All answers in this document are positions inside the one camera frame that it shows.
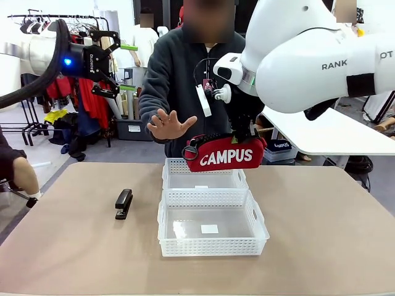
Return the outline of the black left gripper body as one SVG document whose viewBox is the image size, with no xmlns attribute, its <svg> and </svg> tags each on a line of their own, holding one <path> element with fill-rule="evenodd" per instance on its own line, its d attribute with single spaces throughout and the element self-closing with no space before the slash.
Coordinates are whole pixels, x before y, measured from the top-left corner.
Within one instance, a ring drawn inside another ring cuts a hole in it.
<svg viewBox="0 0 395 296">
<path fill-rule="evenodd" d="M 110 76 L 109 53 L 97 45 L 70 43 L 61 62 L 64 76 L 92 81 L 105 81 Z"/>
</svg>

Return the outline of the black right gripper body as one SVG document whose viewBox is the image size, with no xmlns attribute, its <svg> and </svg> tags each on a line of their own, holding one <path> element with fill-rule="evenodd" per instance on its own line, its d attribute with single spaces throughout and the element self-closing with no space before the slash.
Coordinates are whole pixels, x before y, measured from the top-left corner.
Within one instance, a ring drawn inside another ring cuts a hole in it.
<svg viewBox="0 0 395 296">
<path fill-rule="evenodd" d="M 257 96 L 231 88 L 231 101 L 227 104 L 227 114 L 231 126 L 250 126 L 263 111 L 264 103 Z"/>
</svg>

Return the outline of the person's right hand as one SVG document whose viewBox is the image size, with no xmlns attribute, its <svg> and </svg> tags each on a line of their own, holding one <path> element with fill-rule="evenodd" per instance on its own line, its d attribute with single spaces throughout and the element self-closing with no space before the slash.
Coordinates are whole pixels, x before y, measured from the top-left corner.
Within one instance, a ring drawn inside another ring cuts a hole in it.
<svg viewBox="0 0 395 296">
<path fill-rule="evenodd" d="M 192 116 L 182 123 L 178 120 L 176 111 L 168 114 L 165 110 L 158 109 L 157 115 L 151 117 L 147 128 L 155 139 L 173 140 L 182 137 L 197 120 L 197 116 Z"/>
</svg>

